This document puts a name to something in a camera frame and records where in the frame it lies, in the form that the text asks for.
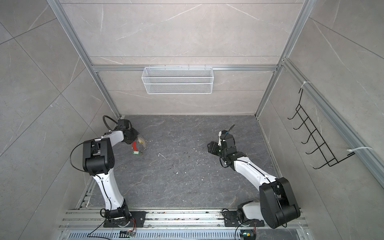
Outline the metal keyring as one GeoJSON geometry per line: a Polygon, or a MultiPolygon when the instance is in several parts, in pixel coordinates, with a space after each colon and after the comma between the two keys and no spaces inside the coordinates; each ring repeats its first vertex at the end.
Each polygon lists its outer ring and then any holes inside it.
{"type": "Polygon", "coordinates": [[[147,141],[141,137],[141,136],[138,136],[135,140],[135,143],[136,143],[136,149],[137,151],[145,151],[147,149],[147,141]]]}

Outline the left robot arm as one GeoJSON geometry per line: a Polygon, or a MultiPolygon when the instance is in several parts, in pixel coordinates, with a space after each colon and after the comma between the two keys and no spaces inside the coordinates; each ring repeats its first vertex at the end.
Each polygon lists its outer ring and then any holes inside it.
{"type": "MultiPolygon", "coordinates": [[[[104,115],[103,119],[113,120],[104,115]]],[[[114,129],[106,125],[108,132],[98,139],[91,139],[78,144],[75,148],[83,147],[82,169],[71,166],[83,173],[88,173],[97,182],[105,201],[102,216],[109,222],[129,223],[132,214],[129,211],[126,200],[122,196],[115,176],[115,155],[113,146],[118,143],[131,145],[139,136],[139,132],[133,128],[131,121],[127,119],[113,120],[116,124],[114,129]]]]}

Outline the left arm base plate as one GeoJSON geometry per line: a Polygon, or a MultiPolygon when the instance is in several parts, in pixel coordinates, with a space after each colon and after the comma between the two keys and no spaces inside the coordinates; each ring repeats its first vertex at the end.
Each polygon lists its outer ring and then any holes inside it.
{"type": "Polygon", "coordinates": [[[104,228],[142,228],[146,219],[145,211],[131,212],[130,217],[123,217],[121,219],[106,220],[103,224],[104,228]]]}

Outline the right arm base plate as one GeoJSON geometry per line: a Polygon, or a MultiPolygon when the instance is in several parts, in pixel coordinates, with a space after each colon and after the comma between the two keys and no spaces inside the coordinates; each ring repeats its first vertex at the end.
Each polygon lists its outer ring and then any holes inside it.
{"type": "Polygon", "coordinates": [[[239,227],[240,225],[244,227],[264,227],[265,222],[263,220],[253,219],[249,220],[245,217],[244,214],[240,211],[229,211],[228,209],[223,209],[221,214],[224,219],[226,227],[239,227]]]}

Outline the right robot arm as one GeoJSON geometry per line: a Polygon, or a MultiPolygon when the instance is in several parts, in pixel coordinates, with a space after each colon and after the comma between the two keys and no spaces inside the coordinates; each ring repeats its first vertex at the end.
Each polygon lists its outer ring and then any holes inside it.
{"type": "Polygon", "coordinates": [[[220,131],[219,140],[210,142],[207,147],[209,153],[219,157],[223,168],[231,168],[241,174],[259,190],[259,203],[250,201],[238,206],[237,218],[241,224],[258,220],[276,229],[301,216],[290,182],[284,177],[268,174],[246,154],[239,152],[229,131],[220,131]]]}

